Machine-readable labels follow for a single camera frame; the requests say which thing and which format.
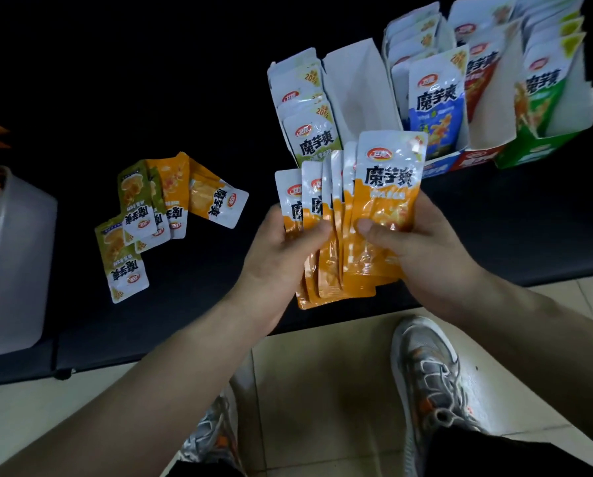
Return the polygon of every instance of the gray sneaker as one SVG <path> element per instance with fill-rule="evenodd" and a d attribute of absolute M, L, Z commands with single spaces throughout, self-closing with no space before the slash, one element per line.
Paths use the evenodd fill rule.
<path fill-rule="evenodd" d="M 429 441 L 440 427 L 484 431 L 467 407 L 457 353 L 434 321 L 414 316 L 400 322 L 391 343 L 391 369 L 407 426 L 405 475 L 424 474 Z"/>
<path fill-rule="evenodd" d="M 213 401 L 197 430 L 182 445 L 178 460 L 226 462 L 245 475 L 237 449 L 237 401 L 230 384 Z"/>

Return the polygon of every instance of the tile floor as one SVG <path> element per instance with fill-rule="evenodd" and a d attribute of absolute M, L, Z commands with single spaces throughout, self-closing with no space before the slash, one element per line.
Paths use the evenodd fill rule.
<path fill-rule="evenodd" d="M 593 277 L 534 288 L 593 318 Z M 404 314 L 438 321 L 460 354 L 471 407 L 498 435 L 549 441 L 593 465 L 593 442 L 457 328 L 424 309 L 269 337 L 237 370 L 239 443 L 251 476 L 403 475 L 404 415 L 388 352 Z M 132 365 L 0 386 L 0 463 Z"/>

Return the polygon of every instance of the hand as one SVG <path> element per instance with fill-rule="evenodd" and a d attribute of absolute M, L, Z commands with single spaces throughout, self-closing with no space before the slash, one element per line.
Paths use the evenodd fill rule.
<path fill-rule="evenodd" d="M 458 323 L 459 308 L 475 299 L 476 289 L 488 275 L 467 253 L 442 211 L 422 191 L 415 202 L 410 233 L 391 231 L 371 219 L 359 219 L 356 229 L 370 243 L 395 252 L 413 297 L 451 323 Z"/>
<path fill-rule="evenodd" d="M 269 334 L 283 316 L 303 278 L 303 265 L 329 238 L 331 224 L 321 221 L 292 241 L 285 240 L 278 204 L 269 209 L 259 227 L 244 267 L 228 299 L 243 305 L 260 325 L 260 337 Z"/>

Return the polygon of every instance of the plastic container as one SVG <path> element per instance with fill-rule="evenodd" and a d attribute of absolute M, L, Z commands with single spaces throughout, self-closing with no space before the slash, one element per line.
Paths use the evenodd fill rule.
<path fill-rule="evenodd" d="M 58 202 L 12 175 L 0 190 L 0 355 L 42 334 Z"/>

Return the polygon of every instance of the forearm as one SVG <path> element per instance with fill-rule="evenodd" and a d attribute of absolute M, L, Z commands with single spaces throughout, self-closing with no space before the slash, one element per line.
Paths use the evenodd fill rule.
<path fill-rule="evenodd" d="M 3 465 L 0 476 L 161 473 L 259 338 L 245 311 L 219 303 Z"/>
<path fill-rule="evenodd" d="M 593 320 L 487 273 L 455 320 L 593 439 Z"/>

